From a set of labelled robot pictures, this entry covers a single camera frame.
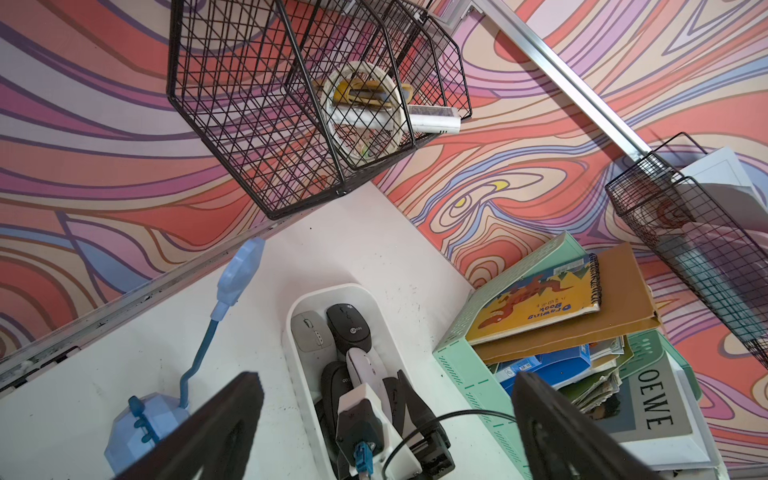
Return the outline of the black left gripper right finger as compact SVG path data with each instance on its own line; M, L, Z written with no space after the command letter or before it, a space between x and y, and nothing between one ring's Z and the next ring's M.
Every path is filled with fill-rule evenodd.
M534 479L658 479L537 374L517 376L512 404Z

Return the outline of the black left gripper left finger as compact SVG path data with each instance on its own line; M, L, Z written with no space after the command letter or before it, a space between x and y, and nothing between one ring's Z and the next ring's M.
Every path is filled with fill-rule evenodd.
M128 400L113 422L117 479L241 479L264 401L256 372L242 372L194 413L162 394Z

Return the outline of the black mouse front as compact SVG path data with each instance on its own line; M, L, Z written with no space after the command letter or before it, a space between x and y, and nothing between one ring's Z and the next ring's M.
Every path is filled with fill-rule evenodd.
M324 367L320 379L320 389L322 420L331 439L334 440L337 434L340 399L353 389L345 362L335 361Z

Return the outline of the white upside-down mouse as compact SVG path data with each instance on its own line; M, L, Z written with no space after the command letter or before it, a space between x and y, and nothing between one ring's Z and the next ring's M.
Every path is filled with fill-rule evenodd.
M384 379L389 373L378 353L371 348L368 352L358 347L351 347L345 354L347 370L354 387L368 384L381 402L386 417L392 420L392 408Z

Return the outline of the grey mouse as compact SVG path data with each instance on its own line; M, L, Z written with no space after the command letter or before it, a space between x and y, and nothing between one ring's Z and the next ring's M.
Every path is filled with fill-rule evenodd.
M304 353L334 349L333 335L326 319L316 311L295 314L290 321L291 333L299 351Z

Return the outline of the black mouse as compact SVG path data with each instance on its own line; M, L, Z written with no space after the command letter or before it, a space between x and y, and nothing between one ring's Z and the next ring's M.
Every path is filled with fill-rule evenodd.
M362 314L349 303L338 303L326 310L327 324L337 351L344 356L351 348L369 352L371 330Z
M337 434L340 399L353 389L345 362L335 361L324 367L320 379L320 389L322 420L331 439L334 440Z

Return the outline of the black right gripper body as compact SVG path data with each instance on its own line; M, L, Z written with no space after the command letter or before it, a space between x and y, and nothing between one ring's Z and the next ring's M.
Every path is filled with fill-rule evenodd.
M383 478L388 478L390 466L399 453L408 448L421 467L421 471L412 475L411 479L442 479L455 469L447 432L432 409L415 391L403 370L397 372L397 379L400 383L398 394L403 398L405 413L413 429L386 459Z

